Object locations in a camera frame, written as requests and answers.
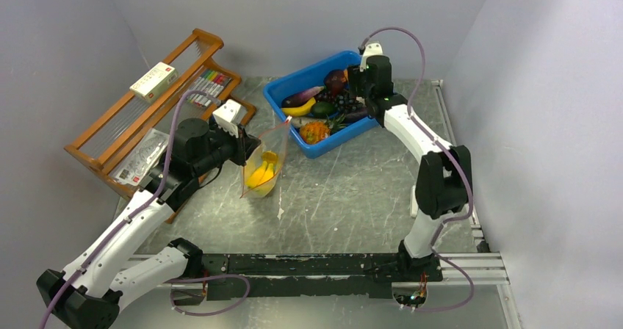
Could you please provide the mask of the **clear zip bag red zipper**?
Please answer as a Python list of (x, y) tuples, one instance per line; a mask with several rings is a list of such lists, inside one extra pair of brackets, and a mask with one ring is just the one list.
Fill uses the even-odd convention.
[(287, 156), (291, 116), (259, 136), (259, 146), (242, 167), (241, 198), (264, 198), (276, 186)]

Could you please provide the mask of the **yellow banana bunch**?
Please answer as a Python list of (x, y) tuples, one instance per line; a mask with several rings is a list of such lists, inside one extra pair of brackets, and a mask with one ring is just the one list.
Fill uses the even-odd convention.
[(276, 185), (276, 163), (278, 154), (265, 151), (261, 154), (261, 164), (245, 177), (246, 193), (252, 197), (266, 197)]

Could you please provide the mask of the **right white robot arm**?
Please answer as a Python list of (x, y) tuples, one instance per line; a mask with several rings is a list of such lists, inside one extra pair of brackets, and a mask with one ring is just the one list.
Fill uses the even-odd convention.
[(463, 146), (439, 138), (394, 92), (392, 65), (383, 54), (364, 55), (348, 68), (350, 88), (365, 100), (370, 118), (395, 135), (419, 161), (411, 189), (414, 224), (400, 243), (396, 269), (407, 281), (421, 275), (433, 261), (433, 246), (448, 223), (465, 219), (472, 197), (471, 155)]

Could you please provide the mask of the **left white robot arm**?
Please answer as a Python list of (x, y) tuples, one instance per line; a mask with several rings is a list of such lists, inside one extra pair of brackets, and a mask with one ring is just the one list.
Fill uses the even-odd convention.
[(46, 305), (39, 326), (56, 317), (69, 328), (108, 328), (138, 297), (170, 280), (192, 282), (204, 273), (202, 250), (178, 238), (155, 256), (124, 262), (201, 188), (201, 177), (225, 162), (243, 166), (260, 146), (243, 126), (186, 119), (174, 123), (166, 149), (126, 209), (80, 256), (46, 270), (36, 286)]

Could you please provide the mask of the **dark grape bunch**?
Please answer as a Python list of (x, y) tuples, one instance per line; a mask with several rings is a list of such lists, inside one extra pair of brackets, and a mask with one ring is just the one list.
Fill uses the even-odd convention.
[(334, 104), (337, 108), (337, 113), (339, 114), (354, 112), (357, 109), (363, 107), (363, 103), (361, 103), (351, 94), (345, 92), (340, 92), (334, 95), (331, 94), (328, 90), (323, 90), (314, 98), (316, 102), (326, 101)]

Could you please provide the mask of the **long purple eggplant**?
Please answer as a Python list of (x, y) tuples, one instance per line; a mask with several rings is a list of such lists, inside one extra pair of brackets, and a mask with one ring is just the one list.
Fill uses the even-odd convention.
[(369, 110), (366, 107), (361, 107), (354, 112), (347, 113), (343, 116), (343, 123), (351, 124), (358, 122), (360, 120), (373, 119), (373, 116), (370, 116)]

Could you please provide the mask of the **dark red fruit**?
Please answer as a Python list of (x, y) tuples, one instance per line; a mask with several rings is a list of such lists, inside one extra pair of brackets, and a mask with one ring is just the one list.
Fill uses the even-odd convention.
[(323, 80), (325, 88), (331, 94), (338, 94), (342, 92), (347, 87), (348, 77), (347, 70), (332, 70), (330, 71)]

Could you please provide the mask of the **wooden rack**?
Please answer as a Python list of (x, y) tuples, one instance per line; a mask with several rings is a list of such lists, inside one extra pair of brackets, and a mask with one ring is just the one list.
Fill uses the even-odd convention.
[(126, 200), (132, 197), (137, 188), (114, 181), (113, 170), (120, 167), (122, 160), (134, 151), (150, 129), (175, 109), (176, 100), (184, 90), (190, 89), (191, 84), (204, 71), (215, 70), (231, 79), (217, 98), (224, 101), (232, 99), (244, 108), (239, 127), (249, 123), (256, 113), (254, 105), (232, 95), (234, 88), (241, 82), (240, 75), (223, 68), (213, 60), (213, 55), (224, 47), (223, 40), (217, 35), (194, 29), (163, 62), (171, 65), (192, 45), (197, 48), (197, 60), (187, 70), (183, 70), (152, 104), (128, 91), (85, 132), (64, 147), (67, 153)]

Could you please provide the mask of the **green avocado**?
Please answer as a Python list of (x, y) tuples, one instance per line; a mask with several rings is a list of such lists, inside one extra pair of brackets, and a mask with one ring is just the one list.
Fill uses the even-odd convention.
[(326, 101), (316, 102), (312, 107), (310, 114), (315, 118), (329, 118), (337, 113), (337, 108), (334, 104)]

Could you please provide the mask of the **coloured marker pack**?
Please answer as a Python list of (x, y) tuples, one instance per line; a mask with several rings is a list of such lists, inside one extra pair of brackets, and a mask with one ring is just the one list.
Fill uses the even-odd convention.
[(230, 76), (207, 69), (190, 85), (190, 90), (198, 90), (201, 93), (189, 95), (187, 102), (200, 108), (208, 108), (212, 102), (207, 96), (218, 97), (230, 82)]

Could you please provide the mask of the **packaged ruler set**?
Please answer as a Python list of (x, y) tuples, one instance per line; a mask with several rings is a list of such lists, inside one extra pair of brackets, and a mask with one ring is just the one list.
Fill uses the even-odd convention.
[(112, 179), (121, 185), (137, 186), (159, 161), (168, 143), (168, 133), (150, 129), (112, 172)]

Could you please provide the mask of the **orange toy pineapple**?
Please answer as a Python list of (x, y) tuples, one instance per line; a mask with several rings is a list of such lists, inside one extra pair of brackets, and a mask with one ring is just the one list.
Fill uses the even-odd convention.
[(301, 139), (308, 145), (315, 145), (331, 136), (331, 128), (324, 121), (306, 123), (299, 128)]

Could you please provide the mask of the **white red box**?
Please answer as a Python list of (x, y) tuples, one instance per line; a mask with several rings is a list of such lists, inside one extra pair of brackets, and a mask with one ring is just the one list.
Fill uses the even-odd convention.
[(177, 80), (178, 71), (164, 62), (155, 66), (129, 87), (129, 91), (146, 103), (152, 104)]

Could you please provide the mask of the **grey toy fish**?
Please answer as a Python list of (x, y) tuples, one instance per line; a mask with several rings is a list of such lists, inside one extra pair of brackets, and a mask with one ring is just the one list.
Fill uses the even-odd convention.
[(300, 129), (309, 123), (323, 122), (323, 121), (324, 121), (323, 119), (314, 118), (314, 117), (306, 117), (306, 116), (292, 117), (289, 120), (291, 126), (294, 127), (295, 129)]

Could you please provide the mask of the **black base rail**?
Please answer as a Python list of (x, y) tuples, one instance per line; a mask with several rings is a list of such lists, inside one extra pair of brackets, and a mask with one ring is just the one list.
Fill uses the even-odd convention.
[(439, 258), (412, 258), (403, 244), (395, 253), (201, 253), (183, 239), (172, 241), (189, 262), (171, 283), (200, 283), (207, 300), (237, 297), (366, 295), (396, 297), (399, 283), (421, 287), (443, 279)]

